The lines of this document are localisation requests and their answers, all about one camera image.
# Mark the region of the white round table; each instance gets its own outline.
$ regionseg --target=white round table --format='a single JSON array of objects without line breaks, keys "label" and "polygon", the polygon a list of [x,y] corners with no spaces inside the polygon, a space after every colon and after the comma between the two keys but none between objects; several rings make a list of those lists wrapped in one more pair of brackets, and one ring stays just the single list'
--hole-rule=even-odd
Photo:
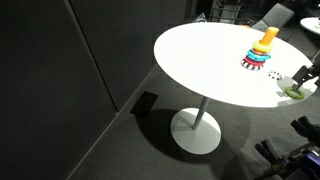
[{"label": "white round table", "polygon": [[[320,20],[319,17],[308,17],[303,18],[300,21],[300,24],[303,28],[307,29],[308,31],[311,31],[317,35],[320,35]],[[315,58],[320,53],[320,49],[311,57],[311,62],[315,61]]]},{"label": "white round table", "polygon": [[[290,44],[274,38],[271,59],[259,71],[240,64],[254,41],[263,35],[231,24],[191,23],[169,29],[157,39],[154,54],[159,66],[184,87],[203,95],[200,109],[183,109],[172,119],[171,133],[181,148],[206,154],[218,146],[220,127],[205,112],[209,99],[248,107],[277,107],[302,101],[291,99],[283,91],[293,85],[291,77],[302,65],[312,63]],[[282,80],[271,78],[279,75]],[[300,87],[305,99],[315,91],[315,80]]]}]

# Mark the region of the gray carpet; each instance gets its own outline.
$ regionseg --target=gray carpet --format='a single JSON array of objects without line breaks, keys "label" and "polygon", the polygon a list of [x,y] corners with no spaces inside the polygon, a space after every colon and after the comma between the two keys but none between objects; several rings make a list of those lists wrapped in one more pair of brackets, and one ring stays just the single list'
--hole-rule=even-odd
[{"label": "gray carpet", "polygon": [[[281,32],[278,37],[305,55],[315,48],[299,30]],[[145,118],[130,113],[144,91],[159,95]],[[307,143],[290,126],[307,116],[319,123],[320,91],[305,101],[278,108],[249,108],[211,100],[207,108],[219,123],[222,140],[206,155],[193,155],[174,142],[170,120],[179,110],[199,107],[202,97],[170,79],[158,66],[139,88],[103,137],[92,149],[71,180],[246,180],[269,168],[254,145],[270,139],[279,154]]]}]

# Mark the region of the blue ring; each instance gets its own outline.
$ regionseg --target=blue ring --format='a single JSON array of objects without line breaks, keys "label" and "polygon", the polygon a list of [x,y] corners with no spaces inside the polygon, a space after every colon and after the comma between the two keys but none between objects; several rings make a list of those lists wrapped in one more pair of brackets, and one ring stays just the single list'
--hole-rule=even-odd
[{"label": "blue ring", "polygon": [[247,54],[248,54],[248,57],[253,61],[265,61],[271,58],[269,54],[262,55],[262,56],[255,54],[254,52],[251,51],[251,49],[247,52]]}]

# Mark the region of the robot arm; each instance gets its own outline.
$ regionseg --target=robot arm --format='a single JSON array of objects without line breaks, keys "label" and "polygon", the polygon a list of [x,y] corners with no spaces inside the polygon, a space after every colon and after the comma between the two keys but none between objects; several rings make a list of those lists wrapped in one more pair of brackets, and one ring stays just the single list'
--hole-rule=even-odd
[{"label": "robot arm", "polygon": [[[299,71],[292,77],[296,84],[292,85],[292,88],[298,90],[303,83],[307,82],[310,79],[313,79],[317,76],[320,76],[320,61],[314,62],[311,67],[302,66]],[[320,86],[320,78],[315,82],[315,84]]]}]

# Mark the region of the green object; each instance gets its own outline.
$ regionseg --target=green object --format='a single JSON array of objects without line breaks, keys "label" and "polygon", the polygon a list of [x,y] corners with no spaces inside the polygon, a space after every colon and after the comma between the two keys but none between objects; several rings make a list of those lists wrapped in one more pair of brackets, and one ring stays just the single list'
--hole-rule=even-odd
[{"label": "green object", "polygon": [[292,87],[287,87],[284,92],[286,95],[291,97],[292,99],[303,99],[304,98],[304,93],[300,90],[295,90]]}]

